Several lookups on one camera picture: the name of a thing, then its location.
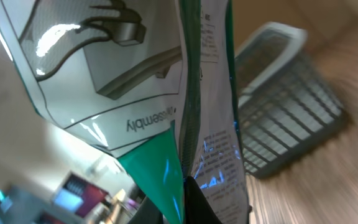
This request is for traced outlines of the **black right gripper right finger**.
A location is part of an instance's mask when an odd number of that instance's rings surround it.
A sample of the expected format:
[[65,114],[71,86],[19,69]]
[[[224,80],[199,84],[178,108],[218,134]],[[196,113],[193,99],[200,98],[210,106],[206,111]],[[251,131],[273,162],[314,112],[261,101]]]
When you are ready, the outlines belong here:
[[185,224],[222,224],[192,176],[184,181]]

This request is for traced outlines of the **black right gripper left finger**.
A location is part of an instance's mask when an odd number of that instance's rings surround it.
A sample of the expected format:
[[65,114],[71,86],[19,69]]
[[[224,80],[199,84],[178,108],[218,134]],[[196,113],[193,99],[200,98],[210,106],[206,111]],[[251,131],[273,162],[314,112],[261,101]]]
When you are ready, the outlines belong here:
[[163,215],[157,206],[146,197],[127,224],[163,224]]

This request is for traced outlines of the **green gloves packet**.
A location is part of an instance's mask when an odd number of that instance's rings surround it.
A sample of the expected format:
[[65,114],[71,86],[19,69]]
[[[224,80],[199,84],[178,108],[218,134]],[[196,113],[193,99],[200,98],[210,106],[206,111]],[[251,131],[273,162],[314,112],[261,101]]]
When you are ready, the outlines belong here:
[[221,223],[249,222],[230,0],[0,0],[36,113],[117,159],[170,223],[192,176]]

